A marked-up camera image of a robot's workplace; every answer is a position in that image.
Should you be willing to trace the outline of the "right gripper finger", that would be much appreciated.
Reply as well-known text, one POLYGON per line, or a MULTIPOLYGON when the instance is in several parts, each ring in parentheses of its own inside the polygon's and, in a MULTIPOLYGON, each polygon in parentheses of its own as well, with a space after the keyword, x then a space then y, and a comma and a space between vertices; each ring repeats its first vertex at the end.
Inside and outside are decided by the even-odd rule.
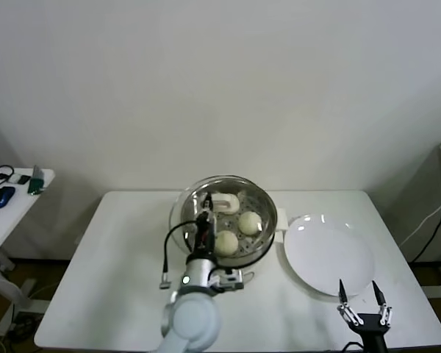
POLYGON ((373 291, 376 297, 377 304, 379 306, 379 323, 383 327, 389 327, 392 319, 392 307, 387 304, 383 292, 378 287, 377 283, 373 280, 373 291))
POLYGON ((362 326, 364 324, 363 319, 351 308, 348 303, 348 296, 345 291, 345 287, 343 281, 340 279, 339 281, 339 293, 338 297, 340 300, 340 304, 337 307, 341 317, 343 320, 350 324, 351 326, 362 326))

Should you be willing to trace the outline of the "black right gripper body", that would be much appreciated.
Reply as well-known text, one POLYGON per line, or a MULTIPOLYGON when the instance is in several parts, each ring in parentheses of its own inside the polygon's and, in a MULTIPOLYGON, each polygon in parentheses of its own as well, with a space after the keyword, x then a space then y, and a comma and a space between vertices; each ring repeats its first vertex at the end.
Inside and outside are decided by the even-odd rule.
POLYGON ((363 352, 367 353, 388 353, 385 334, 390 326, 387 322, 381 323, 381 316, 372 313, 360 313, 359 317, 363 324, 350 323, 348 327, 362 340, 363 352))

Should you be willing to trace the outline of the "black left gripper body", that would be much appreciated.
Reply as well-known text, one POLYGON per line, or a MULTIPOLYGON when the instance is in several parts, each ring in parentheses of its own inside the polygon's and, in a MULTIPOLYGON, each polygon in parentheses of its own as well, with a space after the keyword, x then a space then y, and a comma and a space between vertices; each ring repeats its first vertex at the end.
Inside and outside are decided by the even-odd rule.
POLYGON ((197 233, 193 250, 188 260, 217 260, 215 256, 215 235, 211 233, 197 233))

